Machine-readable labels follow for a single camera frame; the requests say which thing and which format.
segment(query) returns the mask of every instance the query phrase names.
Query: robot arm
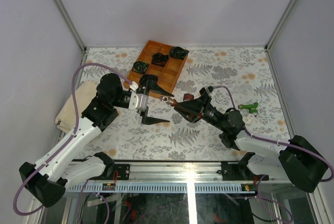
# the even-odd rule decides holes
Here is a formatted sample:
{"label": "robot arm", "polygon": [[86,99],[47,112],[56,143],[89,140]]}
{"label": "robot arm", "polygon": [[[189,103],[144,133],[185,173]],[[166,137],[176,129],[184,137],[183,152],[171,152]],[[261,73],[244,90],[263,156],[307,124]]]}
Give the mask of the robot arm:
{"label": "robot arm", "polygon": [[289,179],[305,192],[314,191],[328,166],[303,151],[270,142],[292,144],[321,156],[305,138],[297,135],[292,139],[280,140],[267,136],[252,138],[239,110],[229,108],[221,113],[211,105],[212,91],[212,86],[202,88],[199,91],[200,97],[196,99],[193,95],[185,94],[183,102],[177,102],[166,96],[161,97],[160,100],[174,107],[174,110],[189,122],[196,123],[203,119],[221,130],[219,137],[227,148],[247,151],[235,168],[231,167],[230,162],[226,164],[222,162],[222,171],[228,171],[227,176],[231,180],[249,180],[254,178],[254,174],[266,174],[272,178]]}
{"label": "robot arm", "polygon": [[[158,77],[155,75],[143,75],[136,91],[124,91],[120,78],[116,74],[104,75],[97,86],[96,96],[82,112],[75,135],[73,128],[41,159],[34,164],[25,162],[20,167],[19,172],[24,181],[36,168],[46,165],[28,182],[26,189],[45,207],[51,207],[62,198],[67,188],[97,176],[108,178],[112,174],[114,161],[103,152],[74,166],[69,166],[69,163],[87,143],[101,134],[115,120],[118,116],[115,107],[137,110],[142,116],[142,124],[169,122],[147,116],[150,91],[173,96],[159,87],[157,80]],[[59,151],[60,147],[67,142],[66,147]],[[55,157],[46,163],[54,154],[56,154]]]}

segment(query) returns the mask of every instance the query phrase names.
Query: gray wall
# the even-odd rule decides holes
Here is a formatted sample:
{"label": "gray wall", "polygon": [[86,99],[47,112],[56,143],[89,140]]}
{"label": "gray wall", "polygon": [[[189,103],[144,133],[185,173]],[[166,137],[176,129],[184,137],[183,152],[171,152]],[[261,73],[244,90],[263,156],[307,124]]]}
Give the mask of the gray wall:
{"label": "gray wall", "polygon": [[[52,0],[0,0],[0,48],[0,222],[21,223],[12,210],[18,169],[54,144],[81,52]],[[22,194],[21,211],[31,199]]]}
{"label": "gray wall", "polygon": [[62,0],[86,45],[262,44],[289,0]]}
{"label": "gray wall", "polygon": [[[299,135],[334,164],[334,1],[299,0],[271,49]],[[323,183],[334,214],[334,182]]]}

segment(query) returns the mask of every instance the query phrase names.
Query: beige towel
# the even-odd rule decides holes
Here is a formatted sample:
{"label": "beige towel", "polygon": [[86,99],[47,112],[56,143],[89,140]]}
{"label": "beige towel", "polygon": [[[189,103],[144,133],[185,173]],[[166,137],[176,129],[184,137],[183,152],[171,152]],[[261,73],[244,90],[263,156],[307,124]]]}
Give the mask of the beige towel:
{"label": "beige towel", "polygon": [[[96,86],[97,84],[87,80],[75,91],[80,117],[83,110],[86,109],[91,100],[95,97]],[[67,99],[65,105],[56,117],[55,123],[57,124],[57,127],[65,133],[68,133],[74,127],[75,111],[72,95]]]}

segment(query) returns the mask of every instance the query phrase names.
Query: green toy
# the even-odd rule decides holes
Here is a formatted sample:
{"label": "green toy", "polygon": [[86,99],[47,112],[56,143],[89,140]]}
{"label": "green toy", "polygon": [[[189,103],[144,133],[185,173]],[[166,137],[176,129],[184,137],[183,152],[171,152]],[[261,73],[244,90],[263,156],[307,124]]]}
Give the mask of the green toy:
{"label": "green toy", "polygon": [[255,116],[258,114],[257,107],[259,106],[259,103],[255,102],[253,104],[249,105],[238,105],[239,110],[247,109],[249,110],[249,113],[254,114]]}

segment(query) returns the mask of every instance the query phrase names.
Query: black object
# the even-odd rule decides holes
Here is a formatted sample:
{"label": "black object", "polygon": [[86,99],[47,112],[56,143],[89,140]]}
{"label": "black object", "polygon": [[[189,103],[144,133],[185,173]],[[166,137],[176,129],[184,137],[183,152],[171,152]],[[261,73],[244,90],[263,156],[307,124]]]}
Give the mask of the black object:
{"label": "black object", "polygon": [[162,53],[156,53],[152,56],[151,64],[157,65],[157,66],[165,66],[168,59],[169,59],[168,55],[164,55]]}
{"label": "black object", "polygon": [[223,144],[228,148],[239,150],[235,144],[236,137],[244,129],[245,123],[242,120],[240,111],[235,108],[227,109],[225,113],[219,112],[213,107],[209,93],[213,87],[202,88],[200,97],[193,100],[179,102],[174,110],[178,112],[187,121],[196,123],[200,119],[223,131],[219,135]]}
{"label": "black object", "polygon": [[179,46],[173,46],[169,51],[169,55],[172,58],[176,58],[178,60],[183,60],[189,53],[189,50],[183,49]]}
{"label": "black object", "polygon": [[[113,160],[103,152],[97,153],[96,156],[100,158],[106,165],[102,174],[108,174],[111,171],[111,164]],[[35,171],[35,165],[25,162],[20,168],[19,172],[22,181],[25,181],[29,175]],[[25,188],[33,195],[44,207],[51,207],[56,204],[65,193],[66,179],[60,178],[57,182],[52,182],[47,179],[47,175],[37,173],[25,186]]]}
{"label": "black object", "polygon": [[[157,81],[158,81],[157,75],[144,74],[140,78],[140,81],[139,81],[140,89],[138,90],[138,93],[143,93],[144,95],[149,96],[149,92],[152,91],[152,92],[158,93],[160,95],[174,97],[174,95],[172,95],[171,93],[169,93],[169,92],[163,90],[161,87],[159,87],[158,84],[157,84]],[[163,119],[148,117],[147,116],[148,110],[149,110],[149,108],[146,107],[146,109],[140,113],[140,116],[142,116],[142,118],[141,118],[141,123],[142,124],[152,125],[152,124],[157,124],[157,123],[162,123],[162,122],[170,122],[170,121],[163,120]]]}
{"label": "black object", "polygon": [[116,164],[113,169],[113,174],[118,172],[118,181],[128,181],[130,176],[130,164]]}
{"label": "black object", "polygon": [[95,157],[98,157],[105,164],[105,169],[100,176],[93,177],[91,180],[108,180],[113,176],[113,171],[115,169],[115,161],[110,158],[109,155],[104,152],[98,152],[94,154]]}
{"label": "black object", "polygon": [[258,217],[255,213],[252,213],[252,215],[253,215],[256,219],[261,220],[261,221],[263,221],[263,222],[276,223],[275,220],[265,220],[265,219],[262,219],[262,218]]}
{"label": "black object", "polygon": [[[319,152],[302,136],[295,135],[290,143],[318,155]],[[312,193],[328,167],[321,160],[298,149],[287,147],[280,151],[280,160],[289,180],[299,189]]]}
{"label": "black object", "polygon": [[[217,173],[223,176],[224,181],[253,181],[255,174],[253,174],[247,167],[249,159],[254,155],[253,152],[248,152],[242,157],[239,162],[221,162],[221,170]],[[264,181],[269,180],[269,176],[265,176]]]}
{"label": "black object", "polygon": [[136,61],[136,62],[133,64],[133,70],[134,70],[136,73],[144,74],[144,73],[146,72],[146,70],[148,69],[148,66],[149,66],[149,64],[147,64],[147,63],[144,62],[144,61]]}
{"label": "black object", "polygon": [[121,80],[116,74],[105,74],[97,86],[96,96],[82,112],[86,117],[104,131],[118,116],[115,106],[128,108],[130,92],[123,91]]}

